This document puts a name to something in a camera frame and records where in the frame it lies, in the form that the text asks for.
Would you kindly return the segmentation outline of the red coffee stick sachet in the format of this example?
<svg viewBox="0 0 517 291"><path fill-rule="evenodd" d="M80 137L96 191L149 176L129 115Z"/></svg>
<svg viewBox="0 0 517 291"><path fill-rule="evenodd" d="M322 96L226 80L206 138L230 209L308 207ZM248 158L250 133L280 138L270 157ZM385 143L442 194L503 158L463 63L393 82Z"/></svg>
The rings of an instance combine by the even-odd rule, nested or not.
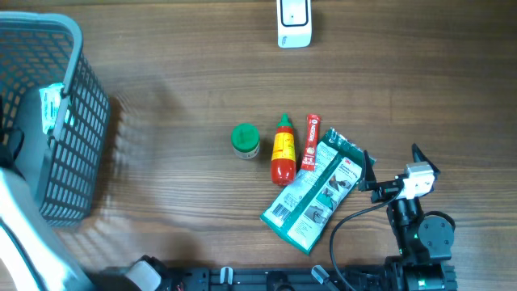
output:
<svg viewBox="0 0 517 291"><path fill-rule="evenodd" d="M314 171L316 168L317 139L319 136L320 123L321 117L319 115L307 115L307 133L301 170Z"/></svg>

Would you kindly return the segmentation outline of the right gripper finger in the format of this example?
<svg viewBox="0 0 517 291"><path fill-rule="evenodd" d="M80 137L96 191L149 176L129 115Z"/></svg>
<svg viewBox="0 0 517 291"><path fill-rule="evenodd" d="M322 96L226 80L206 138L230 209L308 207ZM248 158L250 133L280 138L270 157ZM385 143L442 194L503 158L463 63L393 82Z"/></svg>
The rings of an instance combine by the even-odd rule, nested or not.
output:
<svg viewBox="0 0 517 291"><path fill-rule="evenodd" d="M414 162L427 162L429 164L429 166L431 167L431 169L433 170L433 175L439 176L439 174L440 174L439 168L430 159L428 159L426 157L426 155L419 149L419 147L417 146L416 143L414 143L411 146L411 149L412 149L412 155L413 155Z"/></svg>
<svg viewBox="0 0 517 291"><path fill-rule="evenodd" d="M372 191L376 189L377 181L374 170L372 168L372 160L368 152L364 151L363 169L359 179L358 189L360 191Z"/></svg>

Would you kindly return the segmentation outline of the green lid jar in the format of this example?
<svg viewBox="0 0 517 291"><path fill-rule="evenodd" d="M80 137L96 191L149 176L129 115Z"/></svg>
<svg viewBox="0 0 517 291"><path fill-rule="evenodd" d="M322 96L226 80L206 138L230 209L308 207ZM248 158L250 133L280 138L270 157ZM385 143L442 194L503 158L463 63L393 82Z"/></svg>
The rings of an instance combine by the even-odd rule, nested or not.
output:
<svg viewBox="0 0 517 291"><path fill-rule="evenodd" d="M259 153L259 131L252 124L239 124L233 129L231 133L231 143L234 153L239 158L252 159Z"/></svg>

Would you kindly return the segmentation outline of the red chili sauce bottle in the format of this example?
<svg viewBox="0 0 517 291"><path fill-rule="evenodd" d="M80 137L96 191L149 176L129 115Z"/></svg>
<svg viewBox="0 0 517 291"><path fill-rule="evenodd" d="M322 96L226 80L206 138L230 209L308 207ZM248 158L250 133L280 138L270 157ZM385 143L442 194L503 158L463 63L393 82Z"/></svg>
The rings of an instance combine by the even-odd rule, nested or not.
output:
<svg viewBox="0 0 517 291"><path fill-rule="evenodd" d="M271 154L271 181L287 186L296 176L296 150L292 123L284 113L277 124Z"/></svg>

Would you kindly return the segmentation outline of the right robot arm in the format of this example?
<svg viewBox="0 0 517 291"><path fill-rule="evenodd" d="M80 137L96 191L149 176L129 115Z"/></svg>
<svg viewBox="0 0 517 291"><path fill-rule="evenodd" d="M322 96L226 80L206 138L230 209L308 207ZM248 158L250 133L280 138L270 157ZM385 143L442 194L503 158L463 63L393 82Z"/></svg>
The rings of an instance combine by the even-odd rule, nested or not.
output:
<svg viewBox="0 0 517 291"><path fill-rule="evenodd" d="M448 261L456 223L446 213L424 212L420 199L434 191L440 170L417 145L413 162L393 180L376 180L372 161L364 152L359 190L372 193L373 203L387 206L386 212L400 255L385 260L381 285L387 290L457 290L455 269Z"/></svg>

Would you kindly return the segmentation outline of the green white glove package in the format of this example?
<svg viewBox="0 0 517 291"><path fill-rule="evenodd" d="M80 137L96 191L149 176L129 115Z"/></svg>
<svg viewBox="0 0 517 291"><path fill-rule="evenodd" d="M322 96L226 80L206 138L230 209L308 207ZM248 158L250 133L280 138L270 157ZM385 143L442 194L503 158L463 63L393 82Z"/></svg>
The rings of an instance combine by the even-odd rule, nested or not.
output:
<svg viewBox="0 0 517 291"><path fill-rule="evenodd" d="M315 170L298 171L261 220L283 240L309 254L334 211L359 182L363 158L362 149L330 128L317 144Z"/></svg>

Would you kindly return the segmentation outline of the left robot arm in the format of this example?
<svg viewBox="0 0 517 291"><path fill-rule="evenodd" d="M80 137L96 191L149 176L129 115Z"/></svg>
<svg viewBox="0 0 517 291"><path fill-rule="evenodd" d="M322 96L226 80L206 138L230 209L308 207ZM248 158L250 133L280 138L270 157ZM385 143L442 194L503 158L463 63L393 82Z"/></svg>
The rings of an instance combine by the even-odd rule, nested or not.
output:
<svg viewBox="0 0 517 291"><path fill-rule="evenodd" d="M14 162L1 167L1 260L18 290L163 290L166 282L143 259L126 270L85 272L40 215Z"/></svg>

